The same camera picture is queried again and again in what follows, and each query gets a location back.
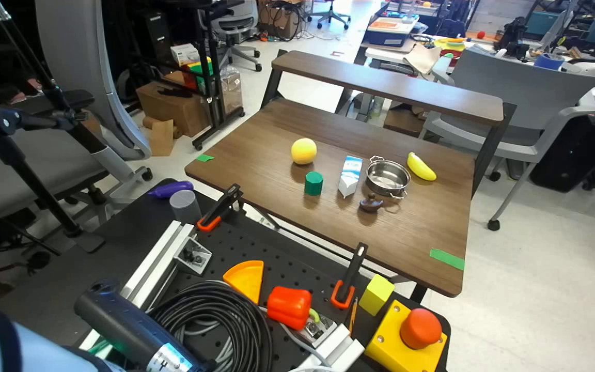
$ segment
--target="chair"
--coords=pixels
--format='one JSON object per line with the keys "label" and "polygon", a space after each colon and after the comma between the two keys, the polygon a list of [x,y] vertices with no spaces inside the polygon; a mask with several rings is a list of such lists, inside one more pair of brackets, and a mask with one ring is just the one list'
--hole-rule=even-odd
{"label": "chair", "polygon": [[233,15],[219,16],[211,23],[215,38],[224,42],[224,51],[223,51],[221,65],[233,61],[233,56],[235,56],[235,57],[252,61],[254,71],[259,72],[261,67],[256,60],[256,57],[259,57],[259,51],[252,46],[239,46],[242,38],[256,28],[256,23],[258,23],[256,0],[243,0],[235,7],[231,7],[229,10]]}
{"label": "chair", "polygon": [[317,19],[317,28],[322,28],[322,21],[326,19],[326,23],[333,23],[333,19],[336,19],[339,23],[342,23],[342,28],[348,26],[348,23],[352,21],[352,16],[342,15],[342,12],[334,12],[334,0],[330,0],[330,9],[323,12],[309,12],[305,19],[312,21],[313,16]]}
{"label": "chair", "polygon": [[[524,184],[534,163],[541,161],[565,121],[590,114],[589,108],[575,108],[575,102],[595,86],[595,79],[532,69],[480,50],[465,50],[451,76],[442,79],[454,86],[495,94],[517,105],[495,156],[524,161],[529,167],[488,221],[488,229],[495,232],[500,229],[500,215],[506,204]],[[434,133],[451,145],[472,151],[479,151],[486,139],[483,127],[451,120],[436,111],[425,116],[418,139],[424,139],[425,133]]]}
{"label": "chair", "polygon": [[58,84],[94,97],[92,111],[106,130],[106,145],[124,159],[139,159],[151,153],[151,145],[117,97],[100,3],[34,0],[39,40]]}
{"label": "chair", "polygon": [[[4,53],[13,56],[13,50],[0,48],[0,57]],[[13,105],[25,114],[36,114],[34,110],[42,110],[42,104],[29,102],[31,105]],[[11,136],[11,142],[22,151],[29,167],[39,176],[41,184],[56,196],[66,198],[81,191],[88,187],[92,201],[103,203],[103,195],[92,186],[100,178],[106,176],[103,165],[66,130],[19,130]],[[19,215],[20,211],[32,206],[39,196],[22,181],[22,178],[0,159],[0,221],[8,221],[8,217]]]}

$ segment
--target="wooden table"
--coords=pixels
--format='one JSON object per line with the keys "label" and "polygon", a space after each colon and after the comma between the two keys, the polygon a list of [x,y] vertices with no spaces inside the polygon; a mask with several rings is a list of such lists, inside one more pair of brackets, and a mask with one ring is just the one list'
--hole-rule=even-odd
{"label": "wooden table", "polygon": [[[290,163],[288,149],[299,136],[317,142],[312,167]],[[345,154],[382,154],[405,163],[409,151],[437,172],[437,181],[410,180],[398,211],[358,213],[362,187],[351,198],[336,195]],[[270,102],[209,149],[209,154],[215,159],[190,163],[186,174],[219,191],[235,181],[249,204],[348,251],[366,241],[370,260],[418,283],[421,295],[413,295],[416,302],[425,288],[443,295],[461,294],[462,270],[430,258],[430,251],[442,247],[465,258],[472,186],[469,154],[285,99]],[[304,196],[304,176],[309,170],[323,176],[320,196]]]}
{"label": "wooden table", "polygon": [[304,51],[286,51],[273,61],[273,72],[261,97],[261,108],[270,99],[278,97],[277,88],[282,72],[341,84],[345,88],[345,94],[356,88],[394,102],[421,105],[425,110],[434,110],[454,117],[467,117],[479,123],[488,123],[489,130],[486,142],[480,145],[479,154],[475,159],[472,191],[476,191],[476,186],[480,184],[486,170],[514,111],[510,104],[503,104],[500,97],[494,94],[437,84],[424,79],[410,79],[387,71],[347,65]]}

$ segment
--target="table leg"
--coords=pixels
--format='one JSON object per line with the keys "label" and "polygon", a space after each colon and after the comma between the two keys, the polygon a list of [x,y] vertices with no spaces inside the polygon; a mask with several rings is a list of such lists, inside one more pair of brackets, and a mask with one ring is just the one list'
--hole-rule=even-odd
{"label": "table leg", "polygon": [[470,195],[476,193],[476,187],[486,176],[486,170],[488,170],[491,156],[495,154],[497,145],[502,142],[506,127],[508,127],[514,111],[517,111],[517,105],[503,102],[503,120],[497,127],[489,128],[488,136],[479,149],[479,154],[475,159],[475,178],[472,178]]}
{"label": "table leg", "polygon": [[[364,67],[364,61],[366,61],[366,48],[362,46],[356,48],[352,65]],[[334,114],[342,116],[351,97],[352,97],[352,88],[342,88]]]}
{"label": "table leg", "polygon": [[424,295],[425,295],[428,288],[424,283],[416,283],[413,294],[409,295],[409,299],[413,299],[415,303],[421,303],[424,302]]}
{"label": "table leg", "polygon": [[282,71],[273,69],[269,84],[263,86],[259,110],[278,94],[277,88],[278,88],[281,75],[282,75]]}

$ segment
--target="small object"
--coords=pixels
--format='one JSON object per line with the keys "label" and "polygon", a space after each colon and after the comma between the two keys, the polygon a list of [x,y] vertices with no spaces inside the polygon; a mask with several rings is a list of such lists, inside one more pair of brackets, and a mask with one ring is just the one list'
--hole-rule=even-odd
{"label": "small object", "polygon": [[413,172],[416,178],[425,181],[437,180],[437,174],[430,165],[425,165],[424,159],[416,156],[415,153],[409,153],[405,163],[409,172]]}
{"label": "small object", "polygon": [[149,191],[149,195],[152,198],[160,198],[167,201],[170,198],[170,195],[179,193],[179,191],[193,191],[192,181],[168,181],[168,184],[159,184],[152,191]]}
{"label": "small object", "polygon": [[304,176],[304,195],[317,196],[322,193],[322,174],[307,172]]}
{"label": "small object", "polygon": [[326,360],[326,365],[312,353],[295,369],[348,369],[362,356],[364,346],[348,336],[345,324],[339,324],[317,347],[316,353]]}
{"label": "small object", "polygon": [[312,318],[313,323],[320,323],[320,315],[317,315],[313,307],[309,307],[309,318]]}
{"label": "small object", "polygon": [[301,330],[309,318],[312,294],[277,286],[269,295],[269,318]]}
{"label": "small object", "polygon": [[425,307],[415,307],[400,324],[400,340],[410,349],[424,349],[432,342],[437,342],[442,335],[442,324]]}
{"label": "small object", "polygon": [[206,153],[202,153],[202,154],[195,156],[197,163],[211,163],[213,159],[215,159],[215,156],[213,156],[213,154],[206,154]]}
{"label": "small object", "polygon": [[195,195],[192,191],[178,191],[170,195],[168,204],[174,208],[174,217],[182,223],[195,223],[199,217],[199,206]]}
{"label": "small object", "polygon": [[500,178],[502,178],[500,172],[491,172],[491,174],[488,174],[488,180],[491,180],[491,181],[497,181]]}
{"label": "small object", "polygon": [[489,220],[489,221],[486,223],[486,227],[488,227],[489,232],[500,232],[502,223],[500,223],[500,220]]}
{"label": "small object", "polygon": [[261,260],[242,260],[223,273],[223,282],[226,282],[235,292],[243,294],[249,302],[258,303],[261,270]]}
{"label": "small object", "polygon": [[217,225],[221,223],[221,215],[235,204],[237,211],[242,211],[242,191],[237,184],[231,184],[221,196],[219,201],[213,204],[213,208],[209,213],[204,213],[197,223],[195,229],[197,232],[213,232],[217,229]]}
{"label": "small object", "polygon": [[364,198],[364,201],[358,203],[358,208],[366,211],[366,213],[378,213],[378,208],[379,208],[382,204],[383,204],[383,203],[382,203],[379,198],[370,196],[370,198]]}
{"label": "small object", "polygon": [[345,270],[342,282],[339,279],[334,283],[334,289],[330,294],[330,303],[339,310],[347,310],[355,297],[355,279],[362,267],[362,260],[366,256],[368,245],[366,244],[356,244],[355,256],[351,260],[351,264]]}
{"label": "small object", "polygon": [[532,67],[543,69],[543,71],[559,71],[559,67],[563,65],[563,60],[555,60],[549,56],[538,56]]}
{"label": "small object", "polygon": [[313,316],[309,316],[309,320],[298,335],[312,347],[317,347],[326,336],[330,336],[330,332],[334,332],[334,329],[336,329],[334,320],[326,316],[317,316],[317,320],[313,320]]}
{"label": "small object", "polygon": [[355,323],[356,323],[356,307],[358,307],[358,299],[355,297],[352,307],[351,307],[351,316],[347,320],[347,330],[348,330],[351,336],[352,336],[352,329],[355,329]]}
{"label": "small object", "polygon": [[440,338],[424,349],[406,347],[400,338],[400,327],[409,315],[410,310],[394,299],[364,353],[392,372],[436,369],[448,336],[440,332]]}
{"label": "small object", "polygon": [[383,302],[392,295],[392,292],[394,292],[394,283],[390,283],[382,274],[374,274],[362,294],[358,305],[368,315],[375,316],[379,307],[383,305]]}
{"label": "small object", "polygon": [[355,195],[362,174],[362,156],[347,154],[339,176],[339,193],[342,198]]}
{"label": "small object", "polygon": [[290,146],[292,163],[309,165],[313,163],[317,146],[312,139],[298,139]]}
{"label": "small object", "polygon": [[440,262],[448,264],[451,268],[458,268],[458,270],[465,268],[465,260],[461,256],[446,253],[446,251],[434,247],[434,251],[430,251],[430,258],[440,260]]}
{"label": "small object", "polygon": [[195,274],[202,274],[213,258],[213,253],[204,247],[199,241],[188,237],[186,245],[176,254],[176,260],[193,270]]}
{"label": "small object", "polygon": [[402,198],[406,191],[406,174],[400,163],[387,161],[379,154],[372,154],[370,167],[366,172],[366,191],[372,196],[383,196],[383,198]]}

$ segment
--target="coiled cable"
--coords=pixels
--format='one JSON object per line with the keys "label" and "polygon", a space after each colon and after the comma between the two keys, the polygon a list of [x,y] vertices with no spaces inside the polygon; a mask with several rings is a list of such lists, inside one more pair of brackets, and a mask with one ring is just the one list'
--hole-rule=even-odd
{"label": "coiled cable", "polygon": [[151,310],[174,336],[223,329],[226,340],[215,357],[215,369],[273,369],[273,335],[266,316],[223,282],[204,282]]}

